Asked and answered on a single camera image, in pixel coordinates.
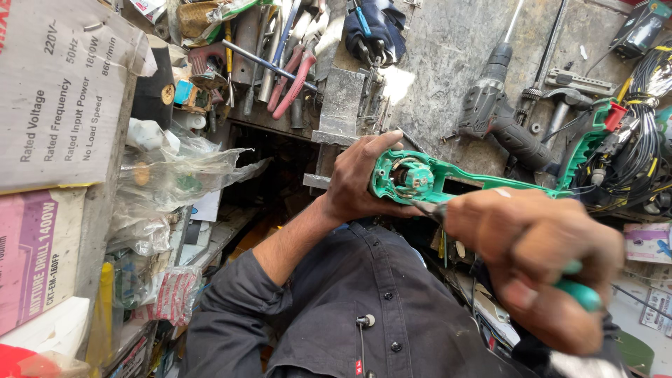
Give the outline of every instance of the gray cordless drill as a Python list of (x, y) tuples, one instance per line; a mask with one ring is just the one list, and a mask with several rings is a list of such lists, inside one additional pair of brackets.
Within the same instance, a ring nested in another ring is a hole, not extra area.
[(509, 37), (523, 0), (520, 0), (504, 42), (493, 49), (488, 63), (464, 98), (464, 115), (458, 123), (461, 136), (476, 139), (492, 133), (502, 147), (531, 170), (545, 170), (549, 150), (515, 121), (515, 110), (504, 93), (507, 68), (513, 55)]

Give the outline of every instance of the hand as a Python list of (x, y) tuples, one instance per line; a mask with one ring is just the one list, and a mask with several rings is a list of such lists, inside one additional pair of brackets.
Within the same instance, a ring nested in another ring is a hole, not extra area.
[(588, 313), (552, 286), (579, 260), (583, 269), (571, 279), (597, 291), (606, 306), (623, 266), (622, 235), (591, 219), (580, 202), (536, 189), (482, 190), (448, 202), (444, 229), (479, 253), (498, 300), (539, 340), (571, 354), (601, 348), (604, 312)]
[(366, 135), (338, 155), (329, 189), (321, 198), (326, 215), (341, 223), (371, 215), (402, 218), (423, 215), (415, 206), (374, 198), (369, 193), (376, 159), (389, 148), (401, 149), (402, 138), (400, 130), (379, 136)]

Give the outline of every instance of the hammer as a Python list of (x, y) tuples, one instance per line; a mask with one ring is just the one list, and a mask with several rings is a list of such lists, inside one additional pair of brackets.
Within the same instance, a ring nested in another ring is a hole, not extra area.
[(545, 146), (551, 150), (557, 137), (554, 133), (557, 133), (562, 128), (564, 117), (567, 116), (569, 108), (574, 108), (578, 111), (588, 110), (593, 106), (593, 100), (573, 88), (553, 89), (544, 93), (542, 98), (552, 98), (558, 101), (555, 113), (553, 113), (553, 117), (550, 119), (548, 130), (546, 130), (545, 138), (548, 138), (548, 140), (544, 142)]

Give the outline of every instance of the shirt pocket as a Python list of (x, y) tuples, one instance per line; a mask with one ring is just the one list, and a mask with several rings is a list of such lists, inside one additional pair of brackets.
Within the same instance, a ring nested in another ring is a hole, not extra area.
[(359, 360), (355, 301), (317, 305), (294, 319), (278, 341), (266, 377), (278, 366), (295, 366), (316, 374), (355, 377)]

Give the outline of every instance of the cloth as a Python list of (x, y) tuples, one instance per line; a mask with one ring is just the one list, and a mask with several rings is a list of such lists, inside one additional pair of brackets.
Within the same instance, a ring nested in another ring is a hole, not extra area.
[[(361, 378), (355, 319), (371, 314), (365, 368), (378, 377), (563, 377), (532, 335), (514, 348), (517, 361), (487, 350), (469, 312), (403, 238), (382, 227), (352, 223), (332, 231), (289, 281), (274, 284), (251, 250), (218, 272), (187, 331), (180, 376)], [(265, 324), (278, 343), (262, 373)], [(620, 367), (614, 344), (605, 339), (611, 354), (604, 358)]]
[(345, 47), (348, 52), (359, 59), (358, 39), (361, 38), (369, 45), (376, 40), (382, 40), (385, 43), (385, 53), (388, 55), (385, 65), (396, 63), (406, 53), (406, 41), (401, 36), (401, 31), (404, 30), (406, 24), (406, 16), (389, 0), (362, 0), (361, 8), (366, 23), (371, 29), (371, 37), (364, 37), (357, 14), (354, 11), (351, 12), (345, 18), (344, 23)]

